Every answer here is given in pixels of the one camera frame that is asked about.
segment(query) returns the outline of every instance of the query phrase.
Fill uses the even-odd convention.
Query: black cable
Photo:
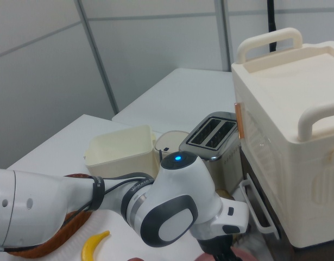
[[[123,182],[120,182],[118,184],[116,184],[115,186],[111,187],[110,189],[107,189],[105,191],[105,195],[109,192],[112,192],[114,189],[126,184],[126,183],[129,183],[129,182],[134,182],[134,181],[140,181],[142,180],[143,178],[131,178],[131,179],[127,179]],[[66,224],[68,224],[71,220],[73,220],[78,214],[80,214],[81,211],[83,211],[85,208],[87,208],[90,204],[92,203],[92,200],[88,201],[86,204],[84,204],[81,208],[79,208],[73,215],[71,215],[67,220],[65,220],[63,222],[63,226],[65,226]]]
[[[276,31],[275,18],[274,18],[274,0],[267,0],[267,13],[268,13],[268,31]],[[269,51],[276,51],[276,42],[269,44]]]

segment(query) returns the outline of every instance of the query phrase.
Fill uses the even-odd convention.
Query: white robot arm
[[[0,250],[44,243],[67,213],[91,204],[121,214],[153,247],[169,245],[189,229],[200,244],[243,233],[249,217],[245,203],[215,193],[203,161],[189,152],[167,156],[155,181],[144,173],[93,182],[0,170]]]

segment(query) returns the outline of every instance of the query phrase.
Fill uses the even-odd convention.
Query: yellow banana
[[[82,261],[93,261],[93,253],[100,241],[110,235],[109,231],[104,231],[101,234],[93,235],[87,239],[81,251]]]

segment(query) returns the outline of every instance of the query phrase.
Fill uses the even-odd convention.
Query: toaster
[[[200,156],[215,188],[232,193],[243,176],[239,146],[236,114],[218,111],[204,118],[179,150]]]

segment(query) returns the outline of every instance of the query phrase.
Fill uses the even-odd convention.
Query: white table
[[[89,141],[96,135],[128,127],[130,126],[83,115],[9,169],[56,176],[72,173],[89,174],[83,158]],[[95,260],[127,261],[132,257],[140,257],[145,261],[191,261],[202,254],[197,241],[189,232],[167,247],[152,248],[145,245],[121,216],[109,210],[99,210],[94,212],[83,227],[62,247],[36,260],[78,261],[86,239],[104,230],[110,230],[111,235],[98,246]],[[0,261],[2,260],[25,259],[0,253]]]
[[[176,69],[120,111],[112,121],[152,130],[190,132],[216,111],[235,112],[232,73]]]

